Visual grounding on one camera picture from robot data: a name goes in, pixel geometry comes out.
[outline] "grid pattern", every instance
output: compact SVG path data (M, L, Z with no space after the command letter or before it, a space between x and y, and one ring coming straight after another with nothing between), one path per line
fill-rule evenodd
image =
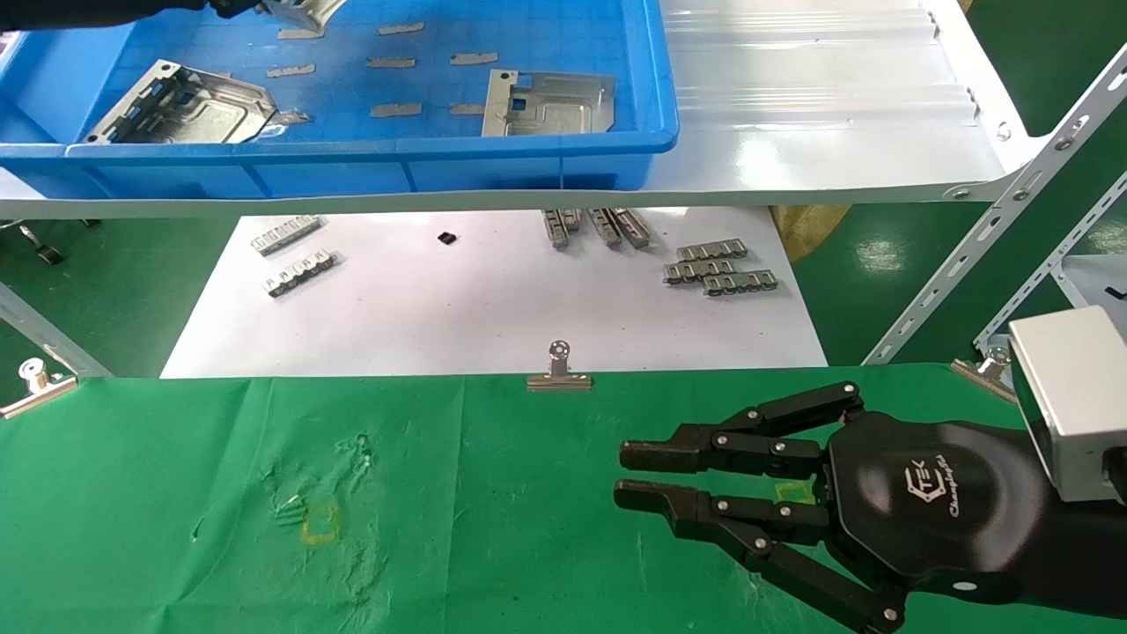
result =
M380 36L384 25L425 23L423 30ZM311 123L259 142L476 136L481 117L450 105L483 104L489 70L588 72L615 77L615 125L636 131L627 25L616 2L543 0L349 0L325 37L278 39L278 21L252 12L231 20L210 11L165 11L140 21L110 71L88 126L167 59L264 86L279 109ZM459 53L498 53L481 65L451 65ZM369 57L412 56L412 69L373 69ZM276 66L317 64L311 74L267 78ZM372 106L421 102L423 114L373 118Z

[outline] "white shelf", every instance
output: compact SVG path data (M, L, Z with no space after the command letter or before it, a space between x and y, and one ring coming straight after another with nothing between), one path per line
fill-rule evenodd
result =
M268 258L250 240L286 217L245 217L161 377L533 374L557 339L582 373L825 366L766 209L639 213L646 250L611 250L585 220L557 251L540 212L476 211L331 216ZM733 236L751 249L740 268L771 268L778 289L708 297L662 283L674 248ZM264 278L318 248L343 262L266 294Z
M121 217L464 208L993 200L1045 143L956 0L663 0L680 141L638 191L478 190L265 200L20 200Z
M1127 300L1104 289L1127 291L1127 255L1067 255L1054 268L1053 278L1076 307L1102 305L1119 334L1127 339Z

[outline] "green cloth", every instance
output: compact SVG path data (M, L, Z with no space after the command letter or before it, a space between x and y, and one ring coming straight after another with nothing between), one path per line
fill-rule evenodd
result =
M588 394L515 376L89 381L0 423L0 631L843 632L611 491L623 439L844 379L905 420L1021 425L941 366L600 375ZM925 595L907 608L904 632L1122 632Z

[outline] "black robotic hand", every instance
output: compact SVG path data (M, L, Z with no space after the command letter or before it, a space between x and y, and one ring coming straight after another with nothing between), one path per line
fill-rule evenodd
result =
M788 435L843 422L825 449ZM748 408L667 441L627 441L628 470L808 480L817 504L619 481L623 509L660 514L857 632L895 632L911 591L1127 618L1127 508L1065 503L1028 432L908 423L843 383ZM854 581L787 544L825 543Z
M165 9L203 10L207 5L230 18L258 0L2 0L0 30L114 26Z

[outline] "blue bin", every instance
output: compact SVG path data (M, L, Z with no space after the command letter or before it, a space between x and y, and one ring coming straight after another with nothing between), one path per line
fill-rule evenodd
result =
M416 33L376 35L384 25ZM48 197L270 198L486 188L636 189L677 139L657 0L348 0L325 37L278 39L247 12L169 10L132 25L25 34L0 69L0 167ZM452 65L460 53L498 53ZM369 57L414 56L414 69ZM237 144L77 144L158 59L265 87L312 122ZM311 74L267 78L316 63ZM480 136L489 71L615 77L604 134ZM423 114L373 118L376 104Z

